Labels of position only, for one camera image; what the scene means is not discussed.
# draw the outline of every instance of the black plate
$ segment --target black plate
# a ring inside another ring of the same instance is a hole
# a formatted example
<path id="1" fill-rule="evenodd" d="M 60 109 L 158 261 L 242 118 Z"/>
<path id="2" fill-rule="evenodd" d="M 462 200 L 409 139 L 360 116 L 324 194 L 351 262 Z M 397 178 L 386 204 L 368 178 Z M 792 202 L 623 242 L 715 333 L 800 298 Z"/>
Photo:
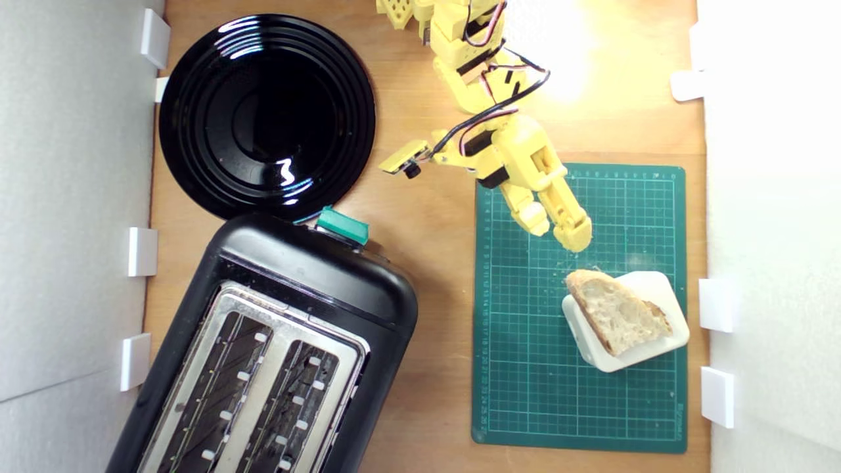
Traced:
<path id="1" fill-rule="evenodd" d="M 300 221 L 356 182 L 374 122 L 371 84 L 347 43 L 263 14 L 220 26 L 184 54 L 159 129 L 170 171 L 206 210 Z"/>

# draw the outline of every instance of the wooden surface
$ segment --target wooden surface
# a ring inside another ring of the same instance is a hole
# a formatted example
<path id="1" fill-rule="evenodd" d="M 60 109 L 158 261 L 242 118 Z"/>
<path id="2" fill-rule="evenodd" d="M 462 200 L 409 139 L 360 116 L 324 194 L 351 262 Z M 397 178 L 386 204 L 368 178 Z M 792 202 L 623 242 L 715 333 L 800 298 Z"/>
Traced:
<path id="1" fill-rule="evenodd" d="M 565 46 L 581 48 L 576 52 L 585 59 L 586 68 L 579 71 L 584 81 L 573 97 L 546 87 L 524 111 L 543 123 L 566 162 L 686 169 L 692 335 L 689 449 L 683 455 L 527 449 L 477 445 L 470 439 L 473 181 L 454 168 L 426 166 L 413 181 L 376 169 L 406 141 L 428 139 L 431 130 L 464 119 L 435 78 L 431 52 L 418 44 L 414 24 L 406 31 L 392 30 L 384 16 L 375 14 L 373 0 L 167 0 L 170 68 L 219 24 L 253 13 L 290 13 L 333 29 L 370 71 L 378 100 L 375 148 L 362 178 L 336 208 L 371 224 L 372 238 L 384 254 L 410 273 L 420 316 L 363 472 L 710 470 L 710 428 L 701 417 L 699 373 L 708 348 L 698 327 L 696 292 L 697 279 L 706 273 L 702 107 L 676 104 L 668 86 L 672 71 L 689 66 L 687 31 L 695 22 L 695 4 L 564 0 L 563 5 L 574 10 L 579 27 L 592 39 Z M 547 31 L 547 41 L 552 35 Z M 553 80 L 563 75 L 554 72 Z M 160 231 L 160 261 L 148 286 L 145 329 L 156 351 L 221 221 L 175 184 L 158 145 L 155 153 L 151 225 Z"/>

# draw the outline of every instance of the toaster grill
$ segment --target toaster grill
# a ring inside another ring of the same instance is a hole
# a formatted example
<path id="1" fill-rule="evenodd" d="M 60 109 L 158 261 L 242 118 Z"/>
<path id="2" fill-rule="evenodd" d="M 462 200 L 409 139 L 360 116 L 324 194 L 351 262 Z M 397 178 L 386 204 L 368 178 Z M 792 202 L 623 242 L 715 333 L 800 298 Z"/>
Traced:
<path id="1" fill-rule="evenodd" d="M 318 471 L 369 351 L 359 336 L 224 283 L 140 471 Z"/>

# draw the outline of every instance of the bread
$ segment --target bread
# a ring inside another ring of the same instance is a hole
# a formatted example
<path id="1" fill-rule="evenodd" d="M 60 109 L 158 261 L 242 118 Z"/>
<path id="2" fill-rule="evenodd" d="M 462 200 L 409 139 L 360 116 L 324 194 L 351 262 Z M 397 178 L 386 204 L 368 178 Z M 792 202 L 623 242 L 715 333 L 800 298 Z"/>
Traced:
<path id="1" fill-rule="evenodd" d="M 607 274 L 579 269 L 570 273 L 566 282 L 593 332 L 613 356 L 672 334 L 659 307 L 640 300 Z"/>

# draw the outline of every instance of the cutting mat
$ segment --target cutting mat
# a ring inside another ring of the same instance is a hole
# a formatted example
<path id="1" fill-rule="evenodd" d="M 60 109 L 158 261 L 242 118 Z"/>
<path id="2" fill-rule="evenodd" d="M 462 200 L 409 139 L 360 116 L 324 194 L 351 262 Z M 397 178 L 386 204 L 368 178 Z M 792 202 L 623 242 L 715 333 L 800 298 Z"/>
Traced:
<path id="1" fill-rule="evenodd" d="M 587 364 L 561 312 L 577 268 L 665 273 L 686 313 L 685 174 L 568 165 L 593 220 L 582 253 L 525 233 L 498 189 L 478 187 L 473 439 L 565 449 L 686 451 L 686 348 L 616 373 Z"/>

